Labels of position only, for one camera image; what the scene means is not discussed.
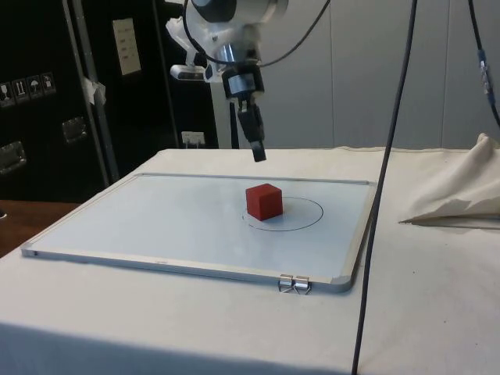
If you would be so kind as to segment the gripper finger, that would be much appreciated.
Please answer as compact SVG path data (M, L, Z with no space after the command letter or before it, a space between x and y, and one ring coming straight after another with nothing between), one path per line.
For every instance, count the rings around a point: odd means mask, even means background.
M266 150L263 144L265 133L260 109L253 97L238 100L237 117L244 136L250 144L256 163L266 160Z

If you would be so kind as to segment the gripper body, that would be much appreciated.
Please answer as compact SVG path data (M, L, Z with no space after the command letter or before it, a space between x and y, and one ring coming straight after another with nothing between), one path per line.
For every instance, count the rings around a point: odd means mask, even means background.
M247 100L265 92L259 66L233 66L224 71L221 77L227 99Z

